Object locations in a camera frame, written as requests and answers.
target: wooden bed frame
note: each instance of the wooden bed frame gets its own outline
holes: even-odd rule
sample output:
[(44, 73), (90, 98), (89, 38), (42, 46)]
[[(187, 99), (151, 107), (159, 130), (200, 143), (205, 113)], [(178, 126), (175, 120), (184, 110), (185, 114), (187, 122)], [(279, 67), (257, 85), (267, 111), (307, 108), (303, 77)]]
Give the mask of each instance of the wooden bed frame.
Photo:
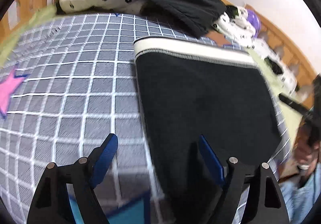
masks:
[[(227, 0), (222, 0), (226, 5), (232, 5)], [(271, 49), (274, 49), (276, 46), (283, 46), (284, 56), (282, 61), (287, 65), (291, 64), (299, 64), (299, 74), (296, 77), (299, 86), (310, 85), (314, 78), (316, 78), (317, 74), (314, 71), (312, 65), (298, 48), (298, 46), (290, 39), (288, 36), (279, 29), (276, 25), (274, 25), (267, 18), (258, 13), (252, 6), (245, 5), (245, 8), (253, 10), (260, 18), (261, 21), (261, 31), (266, 31), (269, 40), (268, 45)], [(306, 107), (311, 108), (313, 106), (313, 95), (311, 94), (303, 104)]]
[[(227, 0), (222, 0), (226, 5), (232, 5)], [(16, 0), (17, 2), (17, 17), (18, 23), (10, 28), (8, 20), (8, 12), (4, 15), (3, 19), (0, 21), (0, 43), (8, 37), (13, 31), (20, 28), (25, 24), (33, 14), (43, 7), (47, 6), (47, 0)], [(250, 5), (245, 5), (245, 8), (255, 11)], [(290, 64), (299, 64), (299, 74), (297, 80), (299, 86), (310, 85), (312, 80), (316, 77), (316, 73), (312, 68), (310, 62), (303, 55), (300, 49), (293, 43), (293, 41), (288, 38), (288, 36), (281, 31), (277, 26), (271, 23), (267, 18), (256, 12), (259, 16), (262, 24), (261, 31), (267, 31), (269, 35), (268, 45), (271, 49), (274, 49), (276, 46), (283, 45), (284, 48), (284, 57), (282, 61), (286, 65)], [(303, 103), (307, 107), (312, 107), (313, 97), (312, 95)]]

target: blue gripper pad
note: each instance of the blue gripper pad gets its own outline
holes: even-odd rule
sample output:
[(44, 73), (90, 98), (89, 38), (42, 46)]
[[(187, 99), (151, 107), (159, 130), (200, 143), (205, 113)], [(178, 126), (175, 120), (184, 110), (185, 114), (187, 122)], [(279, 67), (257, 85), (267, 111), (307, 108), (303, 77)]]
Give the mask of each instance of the blue gripper pad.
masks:
[(94, 165), (94, 171), (90, 179), (90, 187), (94, 189), (99, 183), (101, 183), (107, 173), (107, 170), (115, 156), (118, 148), (118, 138), (114, 134), (99, 159)]
[(199, 137), (198, 149), (215, 183), (222, 187), (225, 183), (224, 168), (203, 135)]

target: gray plaid bedsheet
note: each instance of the gray plaid bedsheet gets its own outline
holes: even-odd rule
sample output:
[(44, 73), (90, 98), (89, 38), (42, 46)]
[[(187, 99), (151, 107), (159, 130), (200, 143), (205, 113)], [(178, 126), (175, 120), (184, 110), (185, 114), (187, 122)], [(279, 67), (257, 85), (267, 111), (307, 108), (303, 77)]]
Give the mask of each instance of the gray plaid bedsheet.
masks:
[[(167, 23), (133, 15), (65, 17), (25, 32), (0, 81), (18, 62), (29, 74), (14, 93), (6, 120), (0, 119), (0, 196), (17, 223), (26, 223), (33, 193), (47, 163), (74, 163), (88, 156), (108, 133), (119, 138), (112, 167), (95, 189), (105, 212), (151, 190), (151, 222), (173, 223), (151, 162), (137, 95), (133, 42), (166, 36), (216, 45), (186, 36)], [(232, 41), (227, 49), (243, 51)], [(282, 143), (270, 160), (276, 167), (290, 151), (284, 119), (271, 97)], [(240, 200), (235, 223), (243, 214)]]

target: light blue sleeve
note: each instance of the light blue sleeve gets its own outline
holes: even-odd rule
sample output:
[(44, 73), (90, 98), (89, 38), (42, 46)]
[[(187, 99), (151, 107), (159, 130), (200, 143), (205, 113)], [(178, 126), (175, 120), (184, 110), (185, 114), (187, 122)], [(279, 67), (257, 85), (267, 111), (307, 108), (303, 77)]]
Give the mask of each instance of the light blue sleeve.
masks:
[(300, 224), (311, 210), (321, 191), (321, 164), (311, 174), (307, 183), (298, 188), (300, 176), (280, 184), (291, 224)]

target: person's hand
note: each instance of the person's hand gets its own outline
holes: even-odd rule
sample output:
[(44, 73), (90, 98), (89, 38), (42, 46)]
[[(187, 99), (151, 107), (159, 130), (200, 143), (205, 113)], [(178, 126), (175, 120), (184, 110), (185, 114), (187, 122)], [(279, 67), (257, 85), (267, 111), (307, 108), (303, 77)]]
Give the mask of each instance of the person's hand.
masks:
[(308, 178), (317, 166), (320, 142), (316, 142), (310, 147), (307, 144), (311, 133), (311, 128), (308, 125), (303, 125), (298, 130), (297, 138), (299, 139), (296, 147), (293, 150), (295, 160), (303, 165), (309, 165), (305, 176)]

